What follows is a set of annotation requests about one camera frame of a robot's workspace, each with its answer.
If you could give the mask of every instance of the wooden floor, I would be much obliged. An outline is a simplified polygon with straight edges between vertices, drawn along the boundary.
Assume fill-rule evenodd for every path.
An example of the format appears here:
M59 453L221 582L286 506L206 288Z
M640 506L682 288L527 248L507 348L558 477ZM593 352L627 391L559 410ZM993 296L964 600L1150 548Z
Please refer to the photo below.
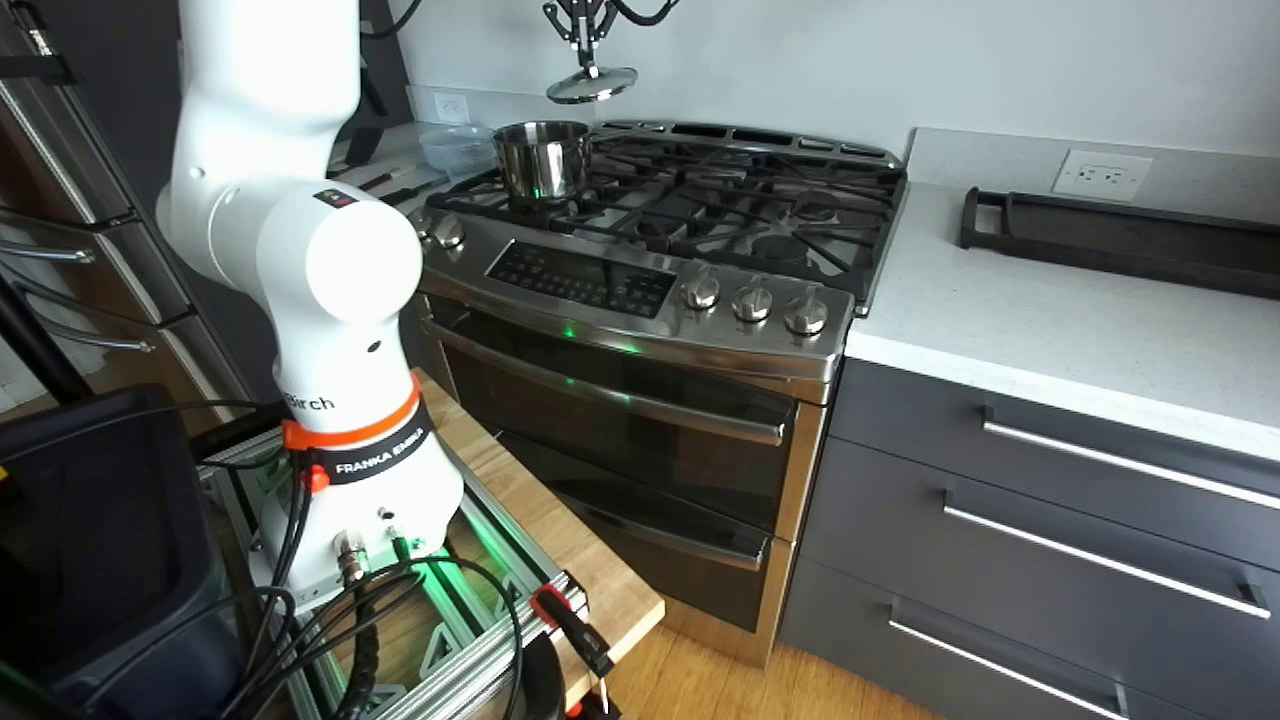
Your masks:
M776 647L770 666L748 666L667 626L645 634L609 692L627 720L931 720L807 650Z

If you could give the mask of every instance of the orange ring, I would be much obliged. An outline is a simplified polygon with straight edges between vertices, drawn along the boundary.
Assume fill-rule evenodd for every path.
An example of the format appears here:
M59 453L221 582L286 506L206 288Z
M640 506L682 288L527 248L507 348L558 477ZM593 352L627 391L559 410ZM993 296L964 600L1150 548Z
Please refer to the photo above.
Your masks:
M286 421L282 424L282 435L286 435L282 443L293 449L293 453L309 453L309 449L350 449L350 443L381 439L381 435L387 435L392 428L401 428L416 410L421 391L426 391L426 382L414 377L408 398L392 415L385 415L378 424L365 424L365 428L354 428L354 430L309 430L298 421Z

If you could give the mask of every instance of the pot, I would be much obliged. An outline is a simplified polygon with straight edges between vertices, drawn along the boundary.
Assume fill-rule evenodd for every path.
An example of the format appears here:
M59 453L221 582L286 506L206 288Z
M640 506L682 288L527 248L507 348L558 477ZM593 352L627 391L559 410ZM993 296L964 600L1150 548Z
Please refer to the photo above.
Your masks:
M589 123L527 120L493 133L512 203L567 203L589 183Z

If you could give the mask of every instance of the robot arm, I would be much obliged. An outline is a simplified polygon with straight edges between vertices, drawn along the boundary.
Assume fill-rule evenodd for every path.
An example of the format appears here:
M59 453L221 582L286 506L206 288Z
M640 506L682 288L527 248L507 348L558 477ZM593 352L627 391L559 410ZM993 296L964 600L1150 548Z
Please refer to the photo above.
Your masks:
M251 296L275 332L287 443L328 455L287 582L302 608L339 593L343 539L444 539L460 477L444 459L401 348L421 280L414 225L324 179L362 98L356 0L179 0L184 110L167 244L201 277ZM267 550L286 539L263 513Z

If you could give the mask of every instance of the white wall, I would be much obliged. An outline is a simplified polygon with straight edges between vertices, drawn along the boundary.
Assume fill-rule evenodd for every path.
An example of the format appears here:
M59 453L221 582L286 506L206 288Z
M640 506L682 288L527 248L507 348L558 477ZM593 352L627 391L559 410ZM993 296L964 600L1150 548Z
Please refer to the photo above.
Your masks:
M540 98L571 70L540 0L426 0L408 37L414 80L476 90L484 123L567 114ZM620 19L599 63L640 66L606 114L1280 157L1280 0L682 0L662 29Z

